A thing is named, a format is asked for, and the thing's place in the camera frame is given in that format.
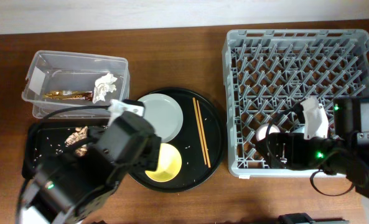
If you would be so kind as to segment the white napkin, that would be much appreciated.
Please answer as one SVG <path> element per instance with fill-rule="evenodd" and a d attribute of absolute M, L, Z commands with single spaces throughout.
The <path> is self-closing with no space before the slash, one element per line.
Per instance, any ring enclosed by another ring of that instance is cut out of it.
<path fill-rule="evenodd" d="M 114 84 L 118 79 L 112 74 L 107 73 L 95 81 L 95 87 L 93 90 L 93 103 L 98 101 L 106 101 L 106 95 L 116 91 L 116 85 Z"/>

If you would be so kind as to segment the yellow bowl with food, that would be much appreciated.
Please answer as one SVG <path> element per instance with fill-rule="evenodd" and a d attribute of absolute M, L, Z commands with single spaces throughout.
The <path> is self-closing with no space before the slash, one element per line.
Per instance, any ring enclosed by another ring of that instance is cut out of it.
<path fill-rule="evenodd" d="M 174 179 L 182 167 L 182 157 L 176 147 L 162 143 L 159 160 L 155 171 L 145 171 L 145 174 L 155 182 L 168 182 Z"/>

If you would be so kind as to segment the light blue plastic cup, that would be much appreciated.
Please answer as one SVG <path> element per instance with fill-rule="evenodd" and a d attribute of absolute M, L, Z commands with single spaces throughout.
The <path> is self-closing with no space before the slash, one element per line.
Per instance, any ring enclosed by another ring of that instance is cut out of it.
<path fill-rule="evenodd" d="M 302 133 L 302 134 L 304 134 L 304 132 L 305 132 L 305 127 L 301 126 L 297 129 L 295 129 L 292 133 Z"/>

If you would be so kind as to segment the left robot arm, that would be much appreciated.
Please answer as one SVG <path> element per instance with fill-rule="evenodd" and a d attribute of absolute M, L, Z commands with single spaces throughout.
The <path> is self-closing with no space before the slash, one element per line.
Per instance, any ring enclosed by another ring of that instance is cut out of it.
<path fill-rule="evenodd" d="M 161 138 L 142 116 L 124 112 L 99 136 L 30 166 L 19 193 L 16 223 L 80 223 L 100 209 L 125 175 L 155 171 Z"/>

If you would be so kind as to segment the pink plastic cup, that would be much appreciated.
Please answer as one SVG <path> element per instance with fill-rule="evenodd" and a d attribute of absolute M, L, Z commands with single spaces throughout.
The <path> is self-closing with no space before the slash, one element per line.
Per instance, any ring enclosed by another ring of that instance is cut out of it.
<path fill-rule="evenodd" d="M 266 124 L 262 124 L 257 130 L 256 130 L 256 140 L 257 141 L 260 141 L 262 139 L 264 139 L 266 137 L 266 132 L 268 130 L 268 126 L 269 124 L 266 123 Z M 280 129 L 275 125 L 273 124 L 270 129 L 269 129 L 269 134 L 271 133 L 279 133 L 280 132 Z"/>

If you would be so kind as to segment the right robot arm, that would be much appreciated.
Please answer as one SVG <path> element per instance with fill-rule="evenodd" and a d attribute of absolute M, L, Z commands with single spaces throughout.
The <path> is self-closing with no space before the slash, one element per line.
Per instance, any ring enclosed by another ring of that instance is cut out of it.
<path fill-rule="evenodd" d="M 369 199 L 369 96 L 340 97 L 333 100 L 334 131 L 324 107 L 310 96 L 280 112 L 267 126 L 256 151 L 271 167 L 313 170 L 315 174 L 343 174 L 350 188 Z M 304 123 L 302 133 L 272 133 L 270 129 L 283 116 L 294 113 Z"/>

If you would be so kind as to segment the white round plate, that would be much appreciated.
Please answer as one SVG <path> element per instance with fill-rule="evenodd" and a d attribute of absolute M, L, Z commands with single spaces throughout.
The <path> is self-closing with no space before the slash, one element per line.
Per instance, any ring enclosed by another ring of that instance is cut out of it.
<path fill-rule="evenodd" d="M 175 99 L 165 94 L 151 93 L 141 97 L 139 101 L 145 106 L 144 118 L 163 143 L 173 140 L 179 134 L 184 115 Z"/>

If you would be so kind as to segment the gold foil wrapper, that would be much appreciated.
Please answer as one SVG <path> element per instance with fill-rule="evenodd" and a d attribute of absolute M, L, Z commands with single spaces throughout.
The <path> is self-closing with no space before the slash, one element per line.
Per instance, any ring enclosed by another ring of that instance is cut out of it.
<path fill-rule="evenodd" d="M 55 100 L 87 100 L 93 99 L 92 91 L 70 91 L 70 90 L 54 90 L 46 93 L 44 98 Z"/>

